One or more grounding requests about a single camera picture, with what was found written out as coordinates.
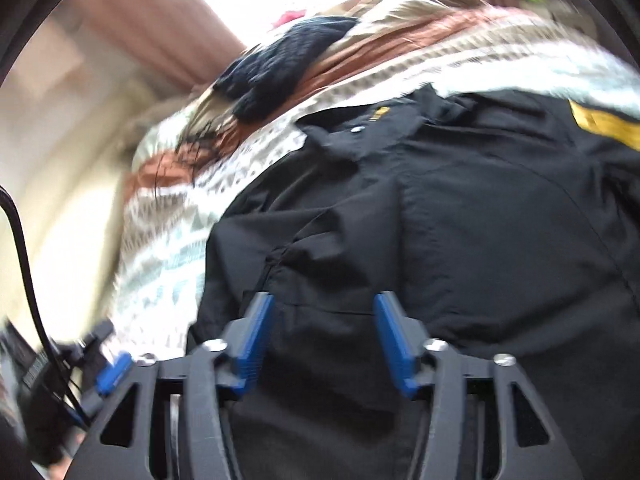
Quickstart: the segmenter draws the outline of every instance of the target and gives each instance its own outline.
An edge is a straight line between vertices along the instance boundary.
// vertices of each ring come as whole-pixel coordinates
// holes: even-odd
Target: black jacket
[[[428,413],[392,386],[380,290],[466,354],[515,355],[586,478],[640,475],[640,153],[513,91],[423,88],[299,126],[304,147],[214,227],[190,330],[192,348],[255,290],[276,298],[232,410],[245,478],[406,477]]]

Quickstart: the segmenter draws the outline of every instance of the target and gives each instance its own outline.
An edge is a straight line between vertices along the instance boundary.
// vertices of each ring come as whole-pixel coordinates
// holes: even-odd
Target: pink curtain
[[[69,0],[86,23],[183,89],[208,84],[244,49],[203,0]]]

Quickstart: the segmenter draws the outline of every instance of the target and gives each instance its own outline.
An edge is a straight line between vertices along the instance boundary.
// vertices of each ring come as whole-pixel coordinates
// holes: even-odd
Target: yellow patch
[[[619,140],[628,147],[640,152],[640,124],[630,123],[607,112],[590,110],[573,101],[569,101],[569,104],[571,105],[571,111],[574,113],[575,122],[583,130]]]
[[[380,117],[386,114],[391,108],[388,106],[381,106],[376,110],[376,112],[370,117],[369,121],[377,121]]]

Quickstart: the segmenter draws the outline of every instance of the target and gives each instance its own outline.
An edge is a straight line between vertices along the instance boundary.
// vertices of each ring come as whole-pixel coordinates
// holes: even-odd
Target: metal screw
[[[443,341],[442,339],[427,339],[424,342],[425,349],[431,350],[432,352],[444,352],[447,348],[449,348],[449,343]]]
[[[158,362],[158,358],[153,354],[142,354],[136,363],[139,366],[153,366]]]
[[[494,363],[498,366],[513,366],[516,364],[516,358],[511,354],[496,354],[494,356]]]
[[[209,352],[222,352],[228,344],[224,339],[209,339],[202,343],[202,346],[209,350]]]

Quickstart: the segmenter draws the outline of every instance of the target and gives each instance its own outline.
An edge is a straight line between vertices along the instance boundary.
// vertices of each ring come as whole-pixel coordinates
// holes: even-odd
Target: bedding
[[[184,353],[204,286],[204,254],[213,224],[265,168],[302,146],[294,122],[332,107],[372,104],[432,83],[441,96],[521,89],[610,108],[640,118],[640,76],[592,40],[523,14],[477,26],[331,85],[252,133],[231,156],[159,177],[165,146],[176,148],[194,108],[151,131],[136,154],[136,185],[124,208],[124,234],[109,312],[116,327],[105,351]]]

